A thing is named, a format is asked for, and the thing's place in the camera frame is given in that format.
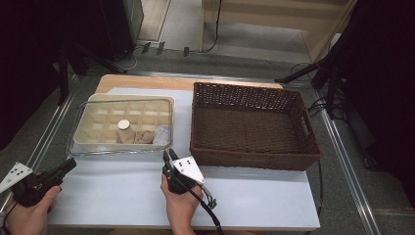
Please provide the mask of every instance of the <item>black cable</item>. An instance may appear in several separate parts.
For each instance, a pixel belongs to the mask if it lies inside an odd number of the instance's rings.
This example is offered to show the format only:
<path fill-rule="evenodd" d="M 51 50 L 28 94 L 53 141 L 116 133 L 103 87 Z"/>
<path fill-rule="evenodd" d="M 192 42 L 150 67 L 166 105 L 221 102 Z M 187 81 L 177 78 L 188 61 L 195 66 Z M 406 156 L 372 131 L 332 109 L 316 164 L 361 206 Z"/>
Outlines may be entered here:
<path fill-rule="evenodd" d="M 197 184 L 197 186 L 199 186 L 199 187 L 201 187 L 201 189 L 204 191 L 204 193 L 205 193 L 205 195 L 207 196 L 207 206 L 212 210 L 212 209 L 214 209 L 214 207 L 216 206 L 215 205 L 215 200 L 212 200 L 211 199 L 211 196 L 209 196 L 208 195 L 208 192 L 207 192 L 207 190 L 206 190 L 206 188 L 205 187 L 203 187 L 202 185 L 200 185 L 200 184 Z"/>
<path fill-rule="evenodd" d="M 300 65 L 311 65 L 311 63 L 298 63 L 298 64 L 296 64 L 296 65 L 294 65 L 293 67 L 291 67 L 291 69 L 290 69 L 290 75 L 292 75 L 293 74 L 293 70 L 297 67 L 297 66 L 300 66 Z M 312 77 L 310 76 L 310 74 L 309 73 L 307 73 L 306 74 L 307 76 L 308 76 L 308 78 L 310 78 L 310 79 L 312 79 Z"/>
<path fill-rule="evenodd" d="M 323 202 L 324 202 L 324 188 L 323 188 L 323 171 L 321 169 L 321 163 L 320 160 L 317 162 L 318 163 L 318 177 L 320 179 L 320 205 L 317 209 L 317 216 L 320 218 L 320 214 L 321 214 L 321 210 L 323 209 Z M 308 235 L 310 234 L 312 231 L 307 231 L 304 233 L 304 235 Z"/>
<path fill-rule="evenodd" d="M 213 49 L 213 47 L 216 45 L 217 42 L 217 38 L 219 38 L 219 34 L 218 34 L 218 30 L 219 30 L 219 19 L 220 19 L 220 8 L 222 6 L 222 0 L 219 0 L 219 9 L 217 10 L 217 18 L 216 18 L 216 35 L 214 38 L 214 42 L 213 45 L 211 45 L 211 47 L 205 51 L 201 51 L 201 53 L 208 53 L 211 51 L 211 49 Z"/>
<path fill-rule="evenodd" d="M 222 227 L 220 226 L 220 221 L 219 219 L 217 219 L 216 215 L 214 215 L 213 211 L 211 211 L 208 205 L 198 195 L 196 195 L 192 189 L 184 185 L 183 182 L 179 178 L 177 178 L 174 174 L 171 174 L 170 176 L 173 179 L 175 179 L 183 188 L 185 188 L 190 194 L 193 195 L 193 197 L 195 197 L 201 203 L 202 208 L 204 208 L 205 211 L 207 211 L 208 215 L 210 215 L 211 219 L 213 220 L 213 223 L 216 226 L 216 230 L 219 233 L 219 235 L 223 235 Z"/>
<path fill-rule="evenodd" d="M 317 104 L 317 102 L 325 100 L 327 97 L 321 97 L 319 99 L 317 99 L 316 101 L 314 101 L 311 106 L 307 109 L 309 113 L 311 113 L 311 111 L 315 111 L 313 114 L 310 114 L 310 117 L 314 117 L 315 115 L 317 115 L 318 113 L 320 113 L 321 111 L 325 110 L 327 108 L 326 103 L 321 103 L 321 104 Z M 343 105 L 343 101 L 341 98 L 339 98 L 341 100 L 340 104 L 333 104 L 332 108 L 333 110 L 341 110 L 341 111 L 345 111 L 344 109 L 344 105 Z M 337 117 L 335 115 L 333 115 L 334 119 L 341 119 L 341 120 L 345 120 L 344 117 Z"/>

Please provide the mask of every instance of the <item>gray floor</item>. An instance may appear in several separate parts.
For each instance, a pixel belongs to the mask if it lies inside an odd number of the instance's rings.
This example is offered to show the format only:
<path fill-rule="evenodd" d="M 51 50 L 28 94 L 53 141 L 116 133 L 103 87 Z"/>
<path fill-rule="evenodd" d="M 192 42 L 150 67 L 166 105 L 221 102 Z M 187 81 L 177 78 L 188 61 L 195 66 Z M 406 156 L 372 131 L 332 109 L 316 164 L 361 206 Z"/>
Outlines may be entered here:
<path fill-rule="evenodd" d="M 182 2 L 182 0 L 173 0 L 172 3 L 174 2 Z M 173 10 L 170 11 L 170 16 L 178 18 L 178 16 L 172 15 Z M 166 48 L 169 48 L 168 45 L 171 45 L 170 49 L 181 50 L 184 44 L 190 45 L 187 43 L 177 43 L 177 41 L 172 39 L 174 35 L 169 33 L 170 31 L 174 30 L 165 28 L 162 35 L 162 38 L 166 40 Z M 183 36 L 177 37 L 177 33 L 175 37 L 178 40 L 188 38 Z M 285 39 L 280 38 L 279 40 L 281 42 L 284 40 L 289 41 L 289 38 L 288 36 Z M 219 46 L 219 49 L 216 50 L 220 51 L 220 48 L 223 49 L 224 46 Z M 156 49 L 154 48 L 146 54 L 141 54 L 141 51 L 137 50 L 135 53 L 137 66 L 128 73 L 135 74 L 143 71 L 174 72 L 230 76 L 269 82 L 274 78 L 282 78 L 290 74 L 292 67 L 296 63 L 307 62 L 307 58 L 304 57 L 306 53 L 302 51 L 303 45 L 298 45 L 296 48 L 298 50 L 297 53 L 302 53 L 301 56 L 291 53 L 290 55 L 275 53 L 278 56 L 274 58 L 269 58 L 270 54 L 262 54 L 262 59 L 258 50 L 255 51 L 256 54 L 253 56 L 256 59 L 247 58 L 247 53 L 245 52 L 226 56 L 221 55 L 218 51 L 213 51 L 211 54 L 193 53 L 188 57 L 183 57 L 182 51 L 164 50 L 161 55 L 157 56 Z M 132 55 L 118 63 L 125 68 L 131 68 L 135 65 Z M 94 93 L 100 77 L 103 74 L 110 73 L 100 65 L 90 63 L 89 66 L 90 70 L 86 76 L 77 76 L 74 79 L 71 87 L 71 90 L 73 90 L 72 101 L 68 105 L 66 115 L 58 121 L 60 124 L 56 128 L 56 136 L 53 139 L 49 139 L 47 138 L 48 136 L 42 134 L 45 129 L 53 129 L 53 126 L 48 126 L 48 123 L 58 108 L 56 104 L 59 98 L 59 90 L 51 94 L 43 103 L 39 110 L 22 127 L 14 141 L 6 149 L 0 151 L 0 178 L 6 175 L 14 162 L 29 162 L 31 165 L 38 165 L 41 170 L 58 165 L 65 159 L 68 135 L 73 125 L 76 107 Z M 302 77 L 300 81 L 292 82 L 285 88 L 300 90 L 307 105 L 310 105 L 316 99 L 314 90 L 309 87 L 309 78 L 307 76 Z M 324 207 L 320 216 L 321 228 L 313 233 L 415 234 L 415 213 L 402 192 L 400 182 L 387 172 L 368 170 L 362 160 L 362 150 L 356 144 L 347 123 L 340 120 L 335 121 L 342 137 L 342 143 L 344 144 L 349 163 L 356 175 L 358 185 L 361 187 L 361 192 L 364 193 L 365 198 L 368 200 L 371 207 L 370 212 L 374 214 L 379 230 L 370 232 L 365 229 L 365 223 L 362 222 L 359 213 L 361 210 L 356 206 L 359 203 L 353 198 L 350 182 L 345 177 L 341 158 L 333 145 L 324 118 L 321 115 L 317 115 L 312 118 L 312 121 L 325 154 L 321 161 L 324 185 Z M 46 140 L 43 142 L 47 143 L 48 148 L 36 147 L 39 139 Z M 36 158 L 42 159 L 42 163 L 38 164 L 34 160 Z M 307 175 L 316 207 L 318 207 L 320 188 L 317 165 L 313 165 L 307 171 Z M 109 230 L 96 228 L 50 228 L 49 234 L 106 234 Z M 267 232 L 266 234 L 303 234 L 303 232 Z"/>
<path fill-rule="evenodd" d="M 172 0 L 160 41 L 164 48 L 208 49 L 215 39 L 215 23 L 205 23 L 201 35 L 202 1 Z M 221 23 L 211 54 L 269 61 L 310 62 L 299 30 L 241 23 Z"/>
<path fill-rule="evenodd" d="M 141 0 L 145 13 L 138 40 L 159 41 L 171 0 Z"/>

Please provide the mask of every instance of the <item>white tabletop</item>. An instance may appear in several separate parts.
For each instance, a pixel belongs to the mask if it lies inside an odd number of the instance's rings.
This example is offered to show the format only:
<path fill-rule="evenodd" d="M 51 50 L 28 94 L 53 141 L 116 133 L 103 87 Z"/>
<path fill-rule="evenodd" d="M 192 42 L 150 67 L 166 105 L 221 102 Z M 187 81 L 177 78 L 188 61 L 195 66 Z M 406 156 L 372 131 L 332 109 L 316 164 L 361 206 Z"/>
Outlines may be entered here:
<path fill-rule="evenodd" d="M 115 88 L 113 94 L 175 99 L 172 148 L 190 156 L 192 91 Z M 82 157 L 64 179 L 49 223 L 82 227 L 169 227 L 160 189 L 161 153 Z M 305 171 L 201 166 L 223 229 L 313 230 L 320 227 Z M 214 229 L 198 207 L 192 225 Z"/>

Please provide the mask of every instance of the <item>dark cloth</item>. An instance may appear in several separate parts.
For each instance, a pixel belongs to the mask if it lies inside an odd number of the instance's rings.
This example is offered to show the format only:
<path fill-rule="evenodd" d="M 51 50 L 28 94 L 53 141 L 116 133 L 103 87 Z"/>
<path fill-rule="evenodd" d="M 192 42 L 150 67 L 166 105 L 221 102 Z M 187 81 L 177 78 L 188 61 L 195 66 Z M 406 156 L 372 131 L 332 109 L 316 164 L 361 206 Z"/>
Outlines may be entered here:
<path fill-rule="evenodd" d="M 33 1 L 21 2 L 0 1 L 0 150 L 59 84 L 59 42 Z"/>
<path fill-rule="evenodd" d="M 402 187 L 415 209 L 415 115 L 396 123 L 388 136 L 378 139 L 366 151 L 393 176 Z"/>

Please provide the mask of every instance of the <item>wooden panel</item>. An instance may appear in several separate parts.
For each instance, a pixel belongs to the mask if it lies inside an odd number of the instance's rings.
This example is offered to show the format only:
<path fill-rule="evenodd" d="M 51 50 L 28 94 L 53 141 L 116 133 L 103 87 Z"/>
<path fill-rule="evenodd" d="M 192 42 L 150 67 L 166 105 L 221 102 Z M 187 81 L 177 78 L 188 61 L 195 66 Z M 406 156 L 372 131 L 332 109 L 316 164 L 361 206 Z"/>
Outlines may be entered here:
<path fill-rule="evenodd" d="M 221 23 L 256 24 L 301 30 L 311 62 L 323 57 L 342 31 L 356 0 L 223 0 Z M 216 22 L 219 1 L 203 0 L 202 26 Z"/>
<path fill-rule="evenodd" d="M 193 90 L 195 81 L 216 82 L 226 84 L 250 85 L 259 87 L 282 88 L 277 83 L 241 82 L 213 79 L 193 79 L 180 77 L 159 76 L 133 76 L 133 75 L 104 75 L 97 87 L 96 93 L 107 93 L 114 87 L 168 89 L 168 90 Z"/>

